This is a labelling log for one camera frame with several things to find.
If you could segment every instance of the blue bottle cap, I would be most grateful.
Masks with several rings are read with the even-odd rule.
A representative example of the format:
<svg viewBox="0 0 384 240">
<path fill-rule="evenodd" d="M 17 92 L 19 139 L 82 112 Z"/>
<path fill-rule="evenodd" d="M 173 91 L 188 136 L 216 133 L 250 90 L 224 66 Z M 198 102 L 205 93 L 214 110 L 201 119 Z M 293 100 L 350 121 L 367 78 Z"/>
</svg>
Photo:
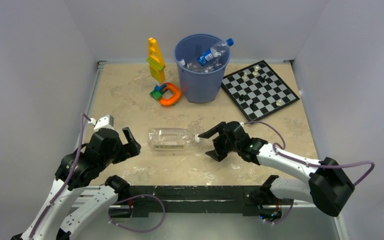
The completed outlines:
<svg viewBox="0 0 384 240">
<path fill-rule="evenodd" d="M 227 41 L 226 41 L 227 45 L 230 47 L 234 44 L 233 42 L 233 39 L 229 38 Z"/>
</svg>

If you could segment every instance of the gray wall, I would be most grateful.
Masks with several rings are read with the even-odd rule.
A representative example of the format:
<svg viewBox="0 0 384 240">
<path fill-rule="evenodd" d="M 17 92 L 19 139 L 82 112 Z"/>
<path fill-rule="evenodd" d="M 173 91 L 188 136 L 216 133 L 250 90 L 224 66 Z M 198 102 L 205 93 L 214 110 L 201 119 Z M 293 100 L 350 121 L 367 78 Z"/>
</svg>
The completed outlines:
<svg viewBox="0 0 384 240">
<path fill-rule="evenodd" d="M 166 61 L 195 33 L 233 38 L 232 61 L 295 59 L 328 0 L 65 0 L 98 60 L 145 62 L 148 38 Z"/>
<path fill-rule="evenodd" d="M 63 0 L 0 0 L 0 240 L 27 228 L 73 151 L 95 67 Z"/>
<path fill-rule="evenodd" d="M 351 239 L 384 239 L 384 0 L 329 1 L 294 70 L 319 156 L 376 163 L 343 211 Z"/>
</svg>

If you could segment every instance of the bucket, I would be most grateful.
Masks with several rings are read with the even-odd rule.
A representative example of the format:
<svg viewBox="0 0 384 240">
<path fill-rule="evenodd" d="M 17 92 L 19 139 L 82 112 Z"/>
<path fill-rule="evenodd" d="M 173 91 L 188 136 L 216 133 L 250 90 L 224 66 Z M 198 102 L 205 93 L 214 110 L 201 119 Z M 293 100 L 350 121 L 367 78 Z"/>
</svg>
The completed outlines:
<svg viewBox="0 0 384 240">
<path fill-rule="evenodd" d="M 180 89 L 186 99 L 191 103 L 208 103 L 216 99 L 222 86 L 226 66 L 231 57 L 230 50 L 220 58 L 222 67 L 211 72 L 194 72 L 179 64 L 184 59 L 186 63 L 197 61 L 206 50 L 220 38 L 209 34 L 194 34 L 183 38 L 174 49 L 174 59 L 177 64 L 177 71 L 180 79 Z"/>
</svg>

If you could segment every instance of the chessboard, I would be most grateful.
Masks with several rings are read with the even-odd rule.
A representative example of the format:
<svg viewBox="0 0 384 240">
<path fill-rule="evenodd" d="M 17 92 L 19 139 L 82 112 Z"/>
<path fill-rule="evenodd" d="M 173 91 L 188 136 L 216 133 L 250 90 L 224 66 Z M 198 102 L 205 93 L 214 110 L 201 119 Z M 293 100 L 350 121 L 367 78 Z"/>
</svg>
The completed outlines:
<svg viewBox="0 0 384 240">
<path fill-rule="evenodd" d="M 264 60 L 225 76 L 221 87 L 248 121 L 261 120 L 300 99 Z"/>
</svg>

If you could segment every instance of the table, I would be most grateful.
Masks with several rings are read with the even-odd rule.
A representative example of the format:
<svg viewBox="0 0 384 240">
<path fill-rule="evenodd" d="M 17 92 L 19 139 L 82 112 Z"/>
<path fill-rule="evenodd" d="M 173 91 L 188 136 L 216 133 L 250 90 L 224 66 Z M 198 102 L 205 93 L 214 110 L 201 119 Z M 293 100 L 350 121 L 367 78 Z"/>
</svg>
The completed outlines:
<svg viewBox="0 0 384 240">
<path fill-rule="evenodd" d="M 229 64 L 225 75 L 250 64 Z M 299 90 L 290 64 L 270 64 L 273 70 L 297 94 Z M 166 82 L 180 87 L 175 64 L 165 68 Z M 205 155 L 214 149 L 211 140 L 203 139 L 195 151 L 155 152 L 147 144 L 149 128 L 186 128 L 195 134 L 209 130 L 220 122 L 247 120 L 228 95 L 221 89 L 209 103 L 190 103 L 182 96 L 172 107 L 162 107 L 151 98 L 155 81 L 147 64 L 106 64 L 94 97 L 90 116 L 114 117 L 114 127 L 120 133 L 129 127 L 141 146 L 138 156 L 107 167 L 91 185 L 100 185 L 112 175 L 118 175 L 131 185 L 261 185 L 270 175 L 290 177 L 276 169 L 245 162 L 230 153 L 217 162 Z M 301 101 L 263 119 L 275 127 L 286 141 L 286 150 L 300 156 L 317 158 L 307 117 Z M 246 125 L 250 137 L 274 143 L 279 137 L 262 124 Z M 86 140 L 93 133 L 89 127 Z"/>
</svg>

